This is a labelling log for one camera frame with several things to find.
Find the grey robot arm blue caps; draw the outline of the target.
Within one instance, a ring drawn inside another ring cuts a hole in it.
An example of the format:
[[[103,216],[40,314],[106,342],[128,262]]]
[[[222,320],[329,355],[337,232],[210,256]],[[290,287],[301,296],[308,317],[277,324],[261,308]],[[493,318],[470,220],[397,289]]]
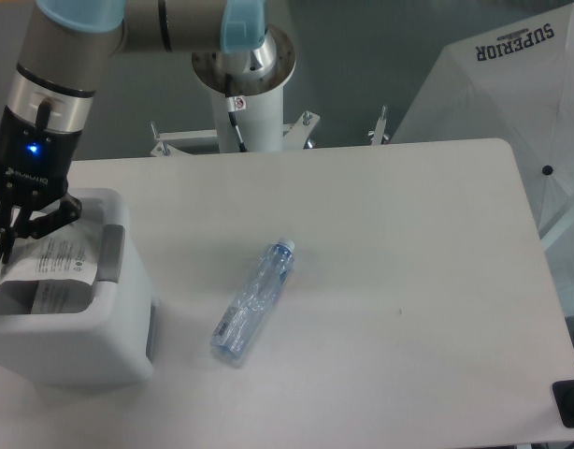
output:
[[[115,53],[252,51],[265,31],[262,1],[35,2],[0,122],[0,263],[80,217],[67,175]]]

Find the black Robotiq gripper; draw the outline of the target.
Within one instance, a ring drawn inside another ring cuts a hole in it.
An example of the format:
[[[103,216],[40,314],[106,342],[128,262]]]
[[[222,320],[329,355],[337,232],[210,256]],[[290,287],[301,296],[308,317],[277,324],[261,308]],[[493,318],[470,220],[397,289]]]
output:
[[[16,239],[41,239],[75,222],[82,204],[68,194],[67,175],[82,133],[43,128],[5,108],[0,123],[0,262]],[[59,200],[59,207],[32,219]],[[14,207],[19,213],[13,220]]]

